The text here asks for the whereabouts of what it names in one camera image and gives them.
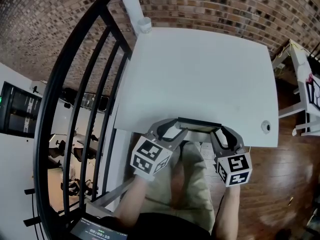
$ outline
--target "digital screen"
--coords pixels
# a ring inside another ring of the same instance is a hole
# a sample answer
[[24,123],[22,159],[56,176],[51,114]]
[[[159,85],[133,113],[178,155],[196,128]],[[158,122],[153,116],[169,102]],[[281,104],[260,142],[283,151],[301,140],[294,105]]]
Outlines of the digital screen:
[[126,240],[127,235],[81,218],[71,234],[82,240]]

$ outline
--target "black shirt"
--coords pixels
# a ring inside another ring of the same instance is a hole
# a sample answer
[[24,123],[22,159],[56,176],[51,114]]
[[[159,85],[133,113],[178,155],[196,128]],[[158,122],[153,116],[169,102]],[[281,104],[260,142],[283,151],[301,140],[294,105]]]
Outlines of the black shirt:
[[212,239],[210,233],[202,227],[182,218],[161,213],[141,213],[131,230],[123,229],[113,217],[105,217],[101,220],[103,226],[127,234],[128,240]]

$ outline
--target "person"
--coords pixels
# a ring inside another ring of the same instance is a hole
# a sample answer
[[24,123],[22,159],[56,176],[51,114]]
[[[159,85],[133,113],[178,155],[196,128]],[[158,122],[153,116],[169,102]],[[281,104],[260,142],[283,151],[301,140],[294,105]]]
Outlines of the person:
[[[184,184],[178,208],[172,207],[171,180],[178,161],[183,164]],[[206,164],[192,142],[183,142],[154,181],[136,175],[114,211],[114,230],[127,239],[236,240],[240,186],[227,187],[215,218]]]

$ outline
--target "window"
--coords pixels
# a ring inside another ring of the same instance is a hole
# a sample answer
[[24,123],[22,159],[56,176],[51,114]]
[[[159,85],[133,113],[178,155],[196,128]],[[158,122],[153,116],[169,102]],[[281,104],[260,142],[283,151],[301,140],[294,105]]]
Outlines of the window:
[[41,98],[4,82],[0,96],[0,133],[34,138]]

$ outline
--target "black railing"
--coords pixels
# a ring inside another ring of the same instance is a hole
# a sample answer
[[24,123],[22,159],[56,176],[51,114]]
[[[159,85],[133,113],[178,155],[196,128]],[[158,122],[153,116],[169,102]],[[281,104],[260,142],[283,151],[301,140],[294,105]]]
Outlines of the black railing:
[[[99,106],[99,100],[101,98],[108,74],[110,72],[111,66],[115,59],[116,53],[119,47],[123,50],[124,55],[122,57],[121,63],[118,68],[115,81],[111,90],[111,94],[107,103],[107,107],[104,113],[104,119],[101,126],[101,133],[98,143],[98,149],[96,153],[96,163],[94,168],[93,176],[93,188],[92,188],[92,199],[97,198],[97,184],[98,184],[98,173],[100,167],[100,161],[103,151],[104,140],[106,136],[106,129],[109,121],[109,117],[115,102],[115,96],[117,92],[117,87],[125,67],[127,59],[131,58],[132,51],[122,35],[120,29],[118,28],[116,22],[111,16],[107,4],[110,0],[96,0],[94,4],[87,10],[84,16],[81,18],[79,23],[75,26],[74,30],[70,34],[68,40],[66,41],[62,51],[60,52],[55,65],[52,69],[51,75],[49,77],[45,92],[43,94],[38,118],[37,126],[35,132],[35,144],[34,144],[34,157],[33,157],[33,175],[34,175],[34,188],[36,194],[37,206],[39,209],[39,216],[43,224],[45,233],[48,239],[59,239],[66,230],[70,221],[74,219],[74,215],[78,212],[82,213],[85,208],[85,179],[86,179],[86,169],[87,169],[87,151],[90,147],[91,135],[93,132],[94,122]],[[60,216],[55,212],[49,201],[48,192],[48,149],[49,149],[49,139],[51,134],[51,128],[53,124],[53,119],[55,115],[55,110],[59,100],[59,95],[63,89],[63,84],[69,68],[73,62],[73,59],[84,40],[85,36],[89,32],[89,29],[94,24],[98,16],[101,16],[106,24],[106,28],[103,31],[92,55],[88,62],[88,65],[83,74],[74,106],[72,109],[72,114],[70,118],[70,124],[68,128],[66,147],[64,154],[63,163],[63,204],[64,204],[64,215]],[[81,161],[81,172],[80,172],[80,190],[79,190],[79,208],[70,212],[69,204],[69,170],[70,170],[70,158],[71,149],[73,144],[73,137],[76,128],[76,122],[79,115],[79,110],[81,107],[82,97],[84,95],[85,89],[87,87],[90,75],[97,61],[97,58],[102,50],[103,45],[109,34],[112,34],[116,39],[114,47],[109,55],[108,61],[105,65],[104,71],[102,73],[100,83],[97,88],[96,97],[90,112],[90,117],[88,121],[88,126],[85,135],[85,141],[83,145],[82,161]],[[111,160],[111,151],[113,147],[113,142],[116,134],[116,129],[113,128],[110,144],[107,152],[107,159],[105,165],[105,175],[103,177],[103,187],[102,195],[106,193],[105,186],[107,185],[108,172]]]

